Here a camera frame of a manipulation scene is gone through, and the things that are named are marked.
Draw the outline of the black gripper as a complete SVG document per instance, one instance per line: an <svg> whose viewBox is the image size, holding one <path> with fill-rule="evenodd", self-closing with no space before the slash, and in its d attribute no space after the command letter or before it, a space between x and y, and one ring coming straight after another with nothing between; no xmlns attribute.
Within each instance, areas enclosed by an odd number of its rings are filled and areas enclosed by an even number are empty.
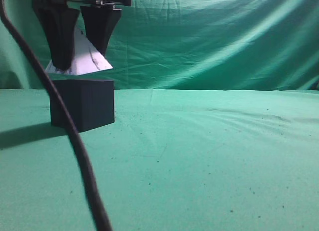
<svg viewBox="0 0 319 231"><path fill-rule="evenodd" d="M131 6L132 0L88 0ZM74 29L80 11L68 7L66 3L48 0L33 0L32 9L44 31L52 64L59 70L71 67L74 56ZM105 56L110 37L119 22L122 10L113 6L80 7L87 39Z"/></svg>

